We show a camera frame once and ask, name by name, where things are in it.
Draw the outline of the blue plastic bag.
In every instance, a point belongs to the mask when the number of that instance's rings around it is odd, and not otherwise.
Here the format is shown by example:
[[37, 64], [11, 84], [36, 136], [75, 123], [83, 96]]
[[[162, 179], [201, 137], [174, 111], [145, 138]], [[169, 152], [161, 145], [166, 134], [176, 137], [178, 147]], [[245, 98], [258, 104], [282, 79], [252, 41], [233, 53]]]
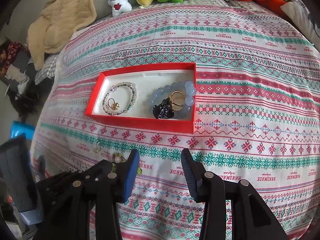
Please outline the blue plastic bag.
[[13, 121], [10, 129], [9, 138], [15, 138], [25, 134], [27, 140], [32, 140], [35, 132], [35, 127], [19, 121]]

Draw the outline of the white bunny plush toy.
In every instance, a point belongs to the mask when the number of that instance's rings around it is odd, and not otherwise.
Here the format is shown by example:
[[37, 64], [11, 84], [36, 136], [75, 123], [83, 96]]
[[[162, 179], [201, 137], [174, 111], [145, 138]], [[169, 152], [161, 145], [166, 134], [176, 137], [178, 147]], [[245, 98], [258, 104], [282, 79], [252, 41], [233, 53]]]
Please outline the white bunny plush toy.
[[129, 0], [108, 0], [108, 5], [112, 7], [113, 17], [132, 10], [132, 5], [129, 3]]

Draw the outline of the red jewelry box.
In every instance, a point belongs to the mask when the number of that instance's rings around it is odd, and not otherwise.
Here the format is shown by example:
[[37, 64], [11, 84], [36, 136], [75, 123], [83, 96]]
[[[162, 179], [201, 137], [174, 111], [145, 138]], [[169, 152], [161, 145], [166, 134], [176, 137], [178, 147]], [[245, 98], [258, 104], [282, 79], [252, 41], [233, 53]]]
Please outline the red jewelry box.
[[[154, 63], [100, 73], [85, 114], [119, 127], [194, 133], [195, 63]], [[171, 119], [156, 119], [152, 109], [169, 98]]]

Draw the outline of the pile of dark clothes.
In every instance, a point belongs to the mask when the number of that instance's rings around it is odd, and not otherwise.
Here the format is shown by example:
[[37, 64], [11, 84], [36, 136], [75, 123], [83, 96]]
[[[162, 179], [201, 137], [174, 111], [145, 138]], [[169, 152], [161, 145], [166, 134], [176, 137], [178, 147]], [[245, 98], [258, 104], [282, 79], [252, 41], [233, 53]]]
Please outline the pile of dark clothes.
[[22, 95], [35, 75], [34, 63], [25, 46], [6, 38], [1, 43], [1, 82], [10, 91]]

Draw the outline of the beige quilted blanket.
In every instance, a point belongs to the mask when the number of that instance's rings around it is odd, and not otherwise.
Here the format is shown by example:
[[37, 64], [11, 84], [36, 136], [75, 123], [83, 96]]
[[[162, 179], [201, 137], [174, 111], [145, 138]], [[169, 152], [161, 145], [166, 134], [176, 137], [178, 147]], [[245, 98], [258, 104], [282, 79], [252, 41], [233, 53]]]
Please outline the beige quilted blanket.
[[49, 0], [28, 29], [27, 46], [36, 71], [46, 54], [59, 53], [77, 30], [95, 21], [94, 0]]

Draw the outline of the black hair claw clip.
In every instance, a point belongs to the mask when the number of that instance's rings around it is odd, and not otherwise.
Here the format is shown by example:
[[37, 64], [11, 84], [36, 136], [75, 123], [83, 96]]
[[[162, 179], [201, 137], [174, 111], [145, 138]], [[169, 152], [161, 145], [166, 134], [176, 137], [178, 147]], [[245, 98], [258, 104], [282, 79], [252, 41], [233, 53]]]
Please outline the black hair claw clip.
[[171, 119], [174, 117], [174, 110], [169, 98], [163, 99], [159, 105], [154, 105], [152, 109], [156, 119]]

